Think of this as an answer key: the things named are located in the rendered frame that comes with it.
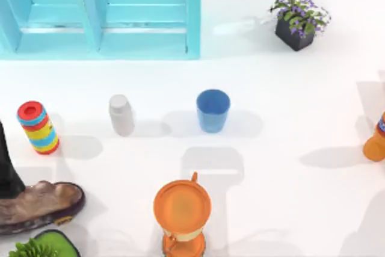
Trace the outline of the blue cup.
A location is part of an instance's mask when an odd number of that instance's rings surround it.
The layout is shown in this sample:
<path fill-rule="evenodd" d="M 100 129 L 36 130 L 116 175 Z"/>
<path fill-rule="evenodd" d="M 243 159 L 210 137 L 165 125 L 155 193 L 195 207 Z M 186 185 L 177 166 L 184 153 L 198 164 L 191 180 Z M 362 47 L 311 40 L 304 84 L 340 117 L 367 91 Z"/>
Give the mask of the blue cup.
<path fill-rule="evenodd" d="M 200 128 L 207 133 L 220 132 L 230 109 L 229 96 L 219 89 L 201 92 L 196 99 L 197 117 Z"/>

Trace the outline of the white bottle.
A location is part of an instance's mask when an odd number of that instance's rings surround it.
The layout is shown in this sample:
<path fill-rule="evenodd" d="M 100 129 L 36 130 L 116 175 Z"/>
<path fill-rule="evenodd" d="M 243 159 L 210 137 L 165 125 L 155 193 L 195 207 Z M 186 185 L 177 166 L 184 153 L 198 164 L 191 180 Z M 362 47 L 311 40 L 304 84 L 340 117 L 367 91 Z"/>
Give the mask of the white bottle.
<path fill-rule="evenodd" d="M 134 117 L 131 105 L 125 95 L 115 94 L 109 100 L 109 115 L 114 131 L 122 136 L 130 135 L 134 128 Z"/>

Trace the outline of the orange hourglass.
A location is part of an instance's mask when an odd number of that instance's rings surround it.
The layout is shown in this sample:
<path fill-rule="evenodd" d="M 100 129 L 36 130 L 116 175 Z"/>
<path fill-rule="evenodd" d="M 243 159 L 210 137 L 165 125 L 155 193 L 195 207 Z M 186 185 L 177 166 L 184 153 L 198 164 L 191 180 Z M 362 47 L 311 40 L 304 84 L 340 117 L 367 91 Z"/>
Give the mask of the orange hourglass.
<path fill-rule="evenodd" d="M 191 179 L 172 181 L 156 194 L 153 212 L 162 227 L 164 257 L 203 257 L 206 240 L 203 228 L 211 214 L 211 198 L 197 182 Z"/>

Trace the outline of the light blue rack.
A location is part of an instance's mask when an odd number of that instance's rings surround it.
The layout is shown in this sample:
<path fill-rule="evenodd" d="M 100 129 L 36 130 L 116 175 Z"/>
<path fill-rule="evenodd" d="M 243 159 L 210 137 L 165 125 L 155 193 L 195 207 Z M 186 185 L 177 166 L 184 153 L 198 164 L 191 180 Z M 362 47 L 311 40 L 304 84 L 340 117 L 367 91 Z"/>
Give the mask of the light blue rack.
<path fill-rule="evenodd" d="M 196 59 L 201 0 L 0 0 L 0 60 Z"/>

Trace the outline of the purple flowers in black pot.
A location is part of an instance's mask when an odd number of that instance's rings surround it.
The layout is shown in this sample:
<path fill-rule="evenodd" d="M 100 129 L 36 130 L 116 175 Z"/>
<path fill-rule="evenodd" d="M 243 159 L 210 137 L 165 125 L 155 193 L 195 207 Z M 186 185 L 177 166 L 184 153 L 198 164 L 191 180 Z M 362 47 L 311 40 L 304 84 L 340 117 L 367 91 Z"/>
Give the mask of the purple flowers in black pot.
<path fill-rule="evenodd" d="M 330 13 L 313 0 L 275 0 L 269 12 L 276 12 L 276 36 L 294 51 L 311 45 L 331 21 Z"/>

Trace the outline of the red yellow blue striped can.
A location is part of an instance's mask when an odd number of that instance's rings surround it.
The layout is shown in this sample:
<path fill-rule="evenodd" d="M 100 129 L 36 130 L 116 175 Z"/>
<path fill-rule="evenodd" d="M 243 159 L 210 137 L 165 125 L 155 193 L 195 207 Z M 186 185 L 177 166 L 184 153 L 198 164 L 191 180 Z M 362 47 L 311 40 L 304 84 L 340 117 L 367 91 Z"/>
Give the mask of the red yellow blue striped can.
<path fill-rule="evenodd" d="M 59 147 L 59 139 L 44 106 L 37 101 L 22 104 L 17 119 L 33 149 L 41 155 L 50 155 Z"/>

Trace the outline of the brown shoe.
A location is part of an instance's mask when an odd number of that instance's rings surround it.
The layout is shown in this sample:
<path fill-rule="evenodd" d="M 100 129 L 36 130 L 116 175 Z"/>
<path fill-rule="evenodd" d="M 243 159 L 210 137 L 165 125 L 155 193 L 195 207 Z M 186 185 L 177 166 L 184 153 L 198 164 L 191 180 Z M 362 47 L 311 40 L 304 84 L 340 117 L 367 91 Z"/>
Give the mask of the brown shoe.
<path fill-rule="evenodd" d="M 74 183 L 40 181 L 14 199 L 0 199 L 0 235 L 14 235 L 71 221 L 85 205 Z"/>

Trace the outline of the orange bottle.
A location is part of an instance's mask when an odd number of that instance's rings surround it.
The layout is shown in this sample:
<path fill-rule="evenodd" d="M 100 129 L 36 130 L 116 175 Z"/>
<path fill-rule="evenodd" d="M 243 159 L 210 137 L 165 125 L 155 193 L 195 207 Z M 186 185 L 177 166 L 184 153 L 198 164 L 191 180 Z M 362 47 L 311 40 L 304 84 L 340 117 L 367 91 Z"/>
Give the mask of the orange bottle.
<path fill-rule="evenodd" d="M 364 144 L 363 154 L 371 161 L 385 159 L 385 111 L 375 125 L 373 135 Z"/>

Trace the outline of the green plant in green pot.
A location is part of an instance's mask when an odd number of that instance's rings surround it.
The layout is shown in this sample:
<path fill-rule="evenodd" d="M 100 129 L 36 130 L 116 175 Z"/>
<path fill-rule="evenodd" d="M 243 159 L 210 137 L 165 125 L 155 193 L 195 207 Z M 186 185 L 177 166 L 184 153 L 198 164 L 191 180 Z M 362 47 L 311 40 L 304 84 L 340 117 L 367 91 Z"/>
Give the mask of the green plant in green pot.
<path fill-rule="evenodd" d="M 82 257 L 71 240 L 56 229 L 45 230 L 25 243 L 16 243 L 8 257 Z"/>

